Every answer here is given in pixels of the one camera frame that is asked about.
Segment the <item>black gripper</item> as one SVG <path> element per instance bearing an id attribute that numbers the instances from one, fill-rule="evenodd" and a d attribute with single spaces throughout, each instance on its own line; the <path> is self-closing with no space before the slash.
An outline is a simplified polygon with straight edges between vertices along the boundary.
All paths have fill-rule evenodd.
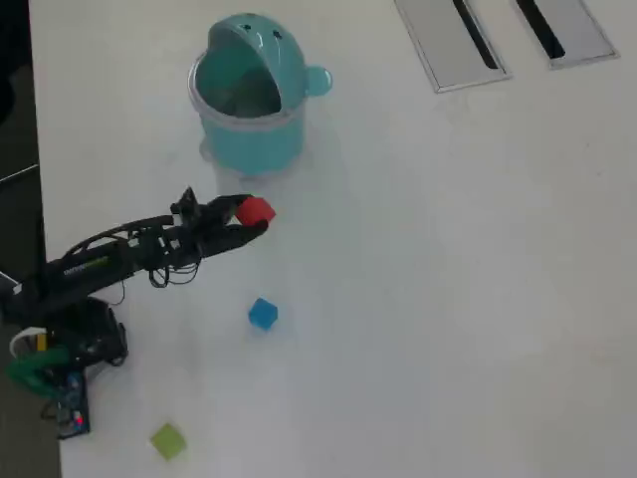
<path id="1" fill-rule="evenodd" d="M 248 198 L 248 194 L 221 195 L 197 211 L 172 208 L 171 261 L 198 262 L 242 248 L 262 236 L 269 228 L 268 221 L 224 228 L 224 222 L 229 222 Z"/>

